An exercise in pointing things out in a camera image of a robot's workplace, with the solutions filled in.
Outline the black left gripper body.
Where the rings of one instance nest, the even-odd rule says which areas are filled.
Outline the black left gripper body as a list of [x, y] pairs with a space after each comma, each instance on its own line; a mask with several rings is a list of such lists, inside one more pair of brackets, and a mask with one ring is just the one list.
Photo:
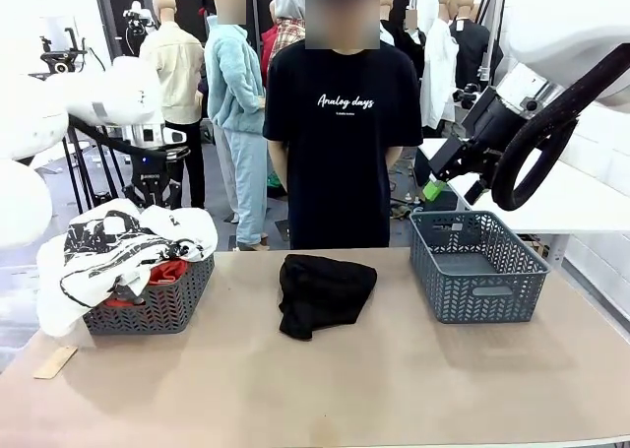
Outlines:
[[134, 191], [140, 195], [161, 195], [169, 183], [166, 151], [142, 150], [130, 158]]

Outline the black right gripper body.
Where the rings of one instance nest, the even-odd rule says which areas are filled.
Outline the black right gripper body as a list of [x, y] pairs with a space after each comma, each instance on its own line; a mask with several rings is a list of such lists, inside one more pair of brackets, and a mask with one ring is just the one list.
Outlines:
[[479, 140], [469, 139], [465, 142], [461, 158], [462, 173], [475, 173], [482, 181], [491, 182], [499, 160], [499, 150]]

